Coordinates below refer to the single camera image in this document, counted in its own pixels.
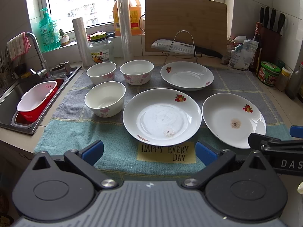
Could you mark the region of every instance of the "screw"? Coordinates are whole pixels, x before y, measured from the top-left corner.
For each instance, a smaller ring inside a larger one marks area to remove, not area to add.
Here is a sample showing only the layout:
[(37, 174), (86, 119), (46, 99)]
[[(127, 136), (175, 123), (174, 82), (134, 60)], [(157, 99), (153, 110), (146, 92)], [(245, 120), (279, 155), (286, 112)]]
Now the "screw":
[(101, 185), (106, 188), (112, 188), (116, 185), (116, 182), (113, 179), (104, 179), (101, 181)]
[(184, 180), (184, 184), (188, 187), (195, 187), (198, 185), (198, 180), (195, 178), (187, 178)]

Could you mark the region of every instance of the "teal cloth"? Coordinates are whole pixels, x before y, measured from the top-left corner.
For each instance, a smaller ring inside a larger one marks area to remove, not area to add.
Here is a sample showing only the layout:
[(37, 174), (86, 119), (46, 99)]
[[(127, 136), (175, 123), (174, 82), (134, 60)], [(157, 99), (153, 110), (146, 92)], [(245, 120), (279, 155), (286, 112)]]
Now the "teal cloth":
[[(156, 87), (172, 88), (160, 76), (160, 67), (155, 67), (152, 79), (145, 85), (132, 86), (125, 83), (123, 76), (116, 73), (115, 81), (122, 82), (127, 90), (125, 105), (136, 94)], [(259, 88), (257, 79), (251, 72), (233, 69), (210, 68), (214, 82), (207, 88), (186, 92), (202, 107), (204, 100), (215, 93), (235, 93), (252, 103), (262, 112), (266, 124), (266, 135), (289, 140), (291, 136), (272, 102)], [(86, 73), (83, 73), (58, 106), (34, 152), (48, 151), (60, 155), (76, 148), (82, 149), (99, 139), (104, 143), (104, 154), (95, 167), (111, 175), (116, 180), (183, 179), (200, 171), (205, 165), (196, 158), (194, 164), (161, 163), (138, 161), (138, 141), (125, 129), (122, 112), (111, 118), (100, 118), (84, 104), (85, 94), (93, 87)], [(237, 149), (219, 141), (207, 128), (204, 121), (198, 132), (189, 140), (202, 140), (217, 149), (229, 148), (240, 155), (248, 155), (251, 149)]]

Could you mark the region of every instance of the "potted plant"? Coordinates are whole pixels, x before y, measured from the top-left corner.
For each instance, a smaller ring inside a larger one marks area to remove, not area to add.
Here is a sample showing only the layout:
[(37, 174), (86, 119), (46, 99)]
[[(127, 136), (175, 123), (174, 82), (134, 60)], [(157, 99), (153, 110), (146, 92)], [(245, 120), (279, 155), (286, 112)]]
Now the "potted plant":
[(68, 45), (68, 44), (71, 43), (71, 42), (69, 41), (69, 36), (64, 35), (63, 29), (60, 29), (60, 30), (59, 30), (59, 33), (60, 33), (60, 36), (61, 36), (61, 39), (60, 39), (60, 45), (61, 45), (61, 47), (65, 46), (65, 45)]

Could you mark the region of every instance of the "plastic wrap roll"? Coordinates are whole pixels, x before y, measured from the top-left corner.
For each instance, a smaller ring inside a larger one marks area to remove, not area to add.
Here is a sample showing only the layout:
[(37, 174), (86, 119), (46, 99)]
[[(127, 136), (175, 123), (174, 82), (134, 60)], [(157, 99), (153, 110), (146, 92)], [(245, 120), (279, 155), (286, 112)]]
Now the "plastic wrap roll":
[(91, 55), (89, 52), (87, 34), (86, 34), (86, 30), (85, 30), (84, 23), (83, 23), (83, 18), (80, 17), (77, 19), (73, 19), (72, 22), (73, 22), (76, 41), (77, 41), (77, 45), (78, 45), (78, 49), (79, 49), (79, 53), (80, 53), (80, 57), (81, 57), (81, 61), (82, 61), (82, 66), (83, 67), (90, 66), (94, 62), (91, 59)]
[(129, 1), (117, 0), (119, 25), (121, 32), (122, 51), (125, 62), (131, 61), (134, 54), (131, 46), (131, 21), (129, 16)]

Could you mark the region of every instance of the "white bowl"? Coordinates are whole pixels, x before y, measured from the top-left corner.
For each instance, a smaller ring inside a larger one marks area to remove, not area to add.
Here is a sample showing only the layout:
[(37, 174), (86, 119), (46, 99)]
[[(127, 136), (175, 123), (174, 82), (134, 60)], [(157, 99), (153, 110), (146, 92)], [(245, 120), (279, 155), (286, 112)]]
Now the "white bowl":
[(202, 115), (210, 131), (235, 148), (250, 148), (248, 137), (253, 132), (266, 134), (266, 123), (258, 108), (235, 94), (208, 97), (203, 103)]
[(200, 64), (176, 61), (161, 68), (162, 78), (171, 86), (188, 91), (205, 88), (214, 81), (213, 73)]
[(140, 142), (171, 146), (190, 139), (202, 121), (201, 109), (188, 95), (173, 89), (150, 89), (124, 108), (123, 123)]
[(84, 103), (96, 115), (108, 118), (121, 111), (126, 88), (120, 82), (105, 82), (93, 87), (85, 96)]
[(90, 77), (93, 84), (97, 85), (103, 82), (113, 81), (117, 66), (113, 62), (102, 62), (90, 67), (86, 75)]
[(147, 60), (133, 60), (120, 67), (125, 81), (131, 85), (142, 85), (151, 79), (154, 64)]

